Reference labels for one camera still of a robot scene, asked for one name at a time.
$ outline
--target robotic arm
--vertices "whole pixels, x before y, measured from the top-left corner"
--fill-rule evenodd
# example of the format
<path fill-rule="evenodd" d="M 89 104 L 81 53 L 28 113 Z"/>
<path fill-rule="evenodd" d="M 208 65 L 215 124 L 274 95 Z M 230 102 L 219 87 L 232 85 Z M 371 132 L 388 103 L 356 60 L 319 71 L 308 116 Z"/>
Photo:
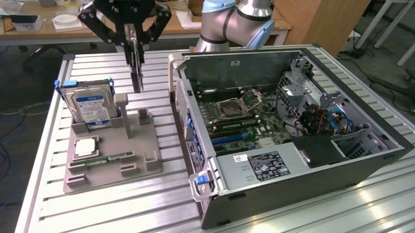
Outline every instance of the robotic arm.
<path fill-rule="evenodd" d="M 206 0 L 196 52 L 230 50 L 230 41 L 259 49 L 271 35 L 272 0 Z"/>
<path fill-rule="evenodd" d="M 116 32 L 97 19 L 97 10 L 115 24 Z M 156 15 L 156 21 L 144 31 L 143 22 L 154 15 Z M 79 19 L 87 27 L 104 42 L 124 47 L 135 93 L 143 92 L 140 70 L 140 64 L 144 63 L 143 46 L 158 40 L 170 18 L 170 8 L 156 5 L 155 0 L 92 0 L 81 8 Z"/>

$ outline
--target motherboard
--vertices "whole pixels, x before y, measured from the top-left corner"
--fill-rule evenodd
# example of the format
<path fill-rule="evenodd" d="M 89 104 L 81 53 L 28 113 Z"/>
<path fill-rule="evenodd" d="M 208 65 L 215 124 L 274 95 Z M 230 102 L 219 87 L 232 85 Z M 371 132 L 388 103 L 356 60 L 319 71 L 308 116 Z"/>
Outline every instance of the motherboard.
<path fill-rule="evenodd" d="M 260 90 L 204 93 L 199 108 L 218 156 L 279 145 L 292 137 Z"/>

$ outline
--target hard drive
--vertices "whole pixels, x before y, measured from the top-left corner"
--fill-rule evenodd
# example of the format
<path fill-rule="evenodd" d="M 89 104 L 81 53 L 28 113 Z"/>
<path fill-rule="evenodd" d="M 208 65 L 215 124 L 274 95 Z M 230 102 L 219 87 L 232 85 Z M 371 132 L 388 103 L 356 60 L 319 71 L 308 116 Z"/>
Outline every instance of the hard drive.
<path fill-rule="evenodd" d="M 113 101 L 113 81 L 64 81 L 61 86 L 55 83 L 75 123 L 85 123 L 88 129 L 99 129 L 111 126 L 111 118 L 120 113 Z"/>

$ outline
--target wooden cabinet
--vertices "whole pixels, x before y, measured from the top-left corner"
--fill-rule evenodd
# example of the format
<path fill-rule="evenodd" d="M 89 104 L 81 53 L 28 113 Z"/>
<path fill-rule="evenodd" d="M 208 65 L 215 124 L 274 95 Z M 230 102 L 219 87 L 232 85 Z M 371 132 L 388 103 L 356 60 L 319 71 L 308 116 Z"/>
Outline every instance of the wooden cabinet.
<path fill-rule="evenodd" d="M 286 45 L 319 44 L 338 55 L 370 0 L 276 0 L 275 6 L 292 25 Z"/>

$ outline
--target blue cable on floor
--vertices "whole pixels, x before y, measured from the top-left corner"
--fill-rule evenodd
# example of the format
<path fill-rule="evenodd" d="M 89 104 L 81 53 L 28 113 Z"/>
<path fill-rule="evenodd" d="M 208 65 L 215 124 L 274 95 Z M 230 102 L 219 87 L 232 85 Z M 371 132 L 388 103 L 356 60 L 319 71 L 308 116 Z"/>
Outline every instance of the blue cable on floor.
<path fill-rule="evenodd" d="M 15 173 L 16 178 L 17 178 L 17 192 L 16 192 L 15 196 L 11 198 L 11 200 L 0 206 L 0 211 L 1 211 L 1 209 L 20 196 L 20 193 L 21 193 L 21 180 L 20 180 L 20 174 L 17 172 L 17 168 L 16 168 L 16 164 L 15 164 L 13 159 L 8 156 L 8 154 L 0 153 L 0 155 L 9 161 L 13 173 Z"/>
<path fill-rule="evenodd" d="M 4 118 L 0 116 L 0 121 L 5 121 L 5 122 L 20 122 L 21 120 L 17 119 L 9 119 L 9 118 Z M 20 127 L 20 131 L 16 133 L 16 135 L 11 136 L 7 140 L 4 140 L 3 142 L 0 142 L 0 146 L 4 150 L 4 153 L 0 153 L 0 156 L 4 158 L 4 162 L 9 162 L 9 166 L 12 167 L 13 173 L 16 175 L 16 179 L 17 179 L 17 191 L 13 195 L 13 197 L 8 200 L 8 202 L 5 202 L 1 206 L 0 206 L 0 211 L 1 209 L 11 203 L 13 202 L 15 199 L 17 199 L 20 197 L 20 194 L 23 192 L 23 186 L 21 186 L 21 179 L 20 179 L 20 174 L 17 172 L 17 168 L 16 168 L 16 163 L 15 160 L 11 158 L 8 152 L 5 151 L 4 145 L 9 144 L 11 142 L 13 142 L 15 140 L 17 140 L 25 130 L 25 123 L 24 121 L 21 122 L 21 127 Z"/>
<path fill-rule="evenodd" d="M 7 121 L 7 122 L 20 122 L 20 120 L 4 118 L 4 117 L 0 117 L 0 120 Z M 21 137 L 23 133 L 24 133 L 24 130 L 25 130 L 25 122 L 21 122 L 21 130 L 20 130 L 20 132 L 15 136 L 12 136 L 8 140 L 3 141 L 1 144 L 7 145 L 12 141 L 19 139 Z"/>

